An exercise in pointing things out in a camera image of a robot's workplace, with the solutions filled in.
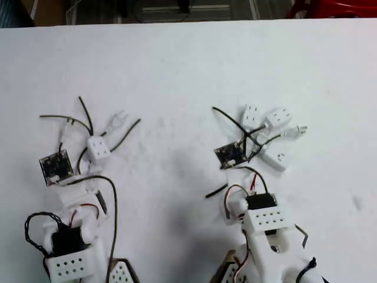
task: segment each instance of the small black circuit board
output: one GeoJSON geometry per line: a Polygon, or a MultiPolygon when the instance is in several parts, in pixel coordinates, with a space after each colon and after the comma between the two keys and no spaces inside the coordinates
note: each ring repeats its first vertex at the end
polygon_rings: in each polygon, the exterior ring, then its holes
{"type": "Polygon", "coordinates": [[[75,175],[65,149],[40,159],[39,163],[47,186],[75,175]]]}
{"type": "Polygon", "coordinates": [[[247,157],[237,142],[227,144],[214,150],[220,160],[221,169],[231,168],[247,161],[247,157]]]}

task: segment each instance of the white tabletop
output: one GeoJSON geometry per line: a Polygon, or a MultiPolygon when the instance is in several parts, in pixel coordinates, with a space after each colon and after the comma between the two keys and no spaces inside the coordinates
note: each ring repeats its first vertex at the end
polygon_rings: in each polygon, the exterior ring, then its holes
{"type": "MultiPolygon", "coordinates": [[[[213,149],[240,135],[211,106],[239,117],[245,103],[286,106],[293,126],[309,126],[288,171],[251,165],[309,233],[321,274],[375,282],[376,29],[375,19],[328,19],[0,30],[0,282],[47,282],[24,221],[48,209],[38,160],[56,151],[62,121],[38,115],[85,120],[78,95],[97,133],[122,108],[129,123],[142,119],[104,170],[119,194],[115,256],[141,282],[208,282],[244,241],[224,224],[221,196],[203,196],[226,180],[213,149]]],[[[87,134],[77,132],[73,160],[87,134]]],[[[105,228],[110,246],[112,221],[105,228]]]]}

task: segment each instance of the white connector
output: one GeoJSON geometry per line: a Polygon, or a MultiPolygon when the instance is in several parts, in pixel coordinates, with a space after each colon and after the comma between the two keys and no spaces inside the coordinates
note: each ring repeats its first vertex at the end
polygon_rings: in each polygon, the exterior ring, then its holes
{"type": "Polygon", "coordinates": [[[260,108],[247,104],[242,116],[241,125],[250,130],[254,130],[260,126],[260,108]]]}
{"type": "Polygon", "coordinates": [[[127,119],[128,114],[125,113],[125,110],[121,110],[118,113],[114,114],[111,118],[109,124],[107,125],[105,131],[106,133],[111,133],[117,128],[123,126],[125,120],[127,119]]]}
{"type": "Polygon", "coordinates": [[[280,134],[280,136],[281,137],[297,138],[297,137],[302,136],[303,134],[305,134],[306,130],[307,130],[306,126],[303,126],[303,127],[297,126],[295,128],[289,128],[289,129],[285,130],[284,132],[282,132],[280,134]]]}
{"type": "Polygon", "coordinates": [[[110,149],[103,137],[92,136],[87,140],[90,160],[95,165],[104,164],[110,157],[110,149]]]}
{"type": "Polygon", "coordinates": [[[278,108],[266,117],[269,129],[280,128],[291,121],[292,115],[286,108],[278,108]]]}
{"type": "Polygon", "coordinates": [[[278,171],[286,170],[290,165],[290,154],[284,145],[271,143],[263,146],[262,159],[278,171]]]}

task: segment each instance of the white plastic part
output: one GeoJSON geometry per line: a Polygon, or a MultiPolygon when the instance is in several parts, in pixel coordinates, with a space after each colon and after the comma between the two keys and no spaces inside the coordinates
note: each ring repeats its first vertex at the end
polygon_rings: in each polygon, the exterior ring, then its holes
{"type": "Polygon", "coordinates": [[[134,283],[124,261],[118,261],[110,273],[110,283],[134,283]]]}
{"type": "Polygon", "coordinates": [[[87,140],[88,154],[95,165],[103,165],[110,157],[110,149],[103,137],[92,136],[87,140]]]}
{"type": "Polygon", "coordinates": [[[281,132],[281,137],[291,137],[291,138],[297,138],[299,136],[302,136],[306,133],[307,127],[306,126],[296,126],[295,128],[289,128],[283,132],[281,132]]]}
{"type": "Polygon", "coordinates": [[[118,113],[115,113],[109,124],[107,125],[105,131],[107,134],[110,134],[112,131],[114,131],[117,128],[120,128],[123,126],[125,120],[127,119],[128,114],[125,113],[125,110],[121,110],[118,113]]]}
{"type": "Polygon", "coordinates": [[[291,161],[290,153],[284,144],[270,143],[261,150],[262,159],[278,171],[286,170],[291,161]]]}
{"type": "Polygon", "coordinates": [[[264,233],[265,231],[293,227],[295,225],[280,206],[248,210],[246,215],[243,227],[251,236],[256,233],[264,233]]]}
{"type": "Polygon", "coordinates": [[[292,115],[286,108],[278,108],[266,117],[269,129],[280,128],[291,121],[292,115]]]}
{"type": "Polygon", "coordinates": [[[261,110],[258,106],[247,104],[242,116],[241,125],[250,130],[258,128],[261,123],[260,112],[261,110]]]}
{"type": "MultiPolygon", "coordinates": [[[[295,282],[299,272],[305,268],[311,256],[307,256],[302,247],[303,235],[292,225],[279,228],[273,236],[264,232],[250,232],[250,215],[245,215],[243,229],[247,231],[249,248],[248,263],[238,278],[246,276],[253,283],[295,282]]],[[[236,255],[244,258],[246,247],[241,246],[236,255]]],[[[300,283],[323,283],[318,269],[305,273],[300,283]]]]}
{"type": "Polygon", "coordinates": [[[46,265],[51,283],[79,278],[84,283],[103,283],[106,279],[107,259],[99,239],[84,251],[48,258],[46,265]]]}

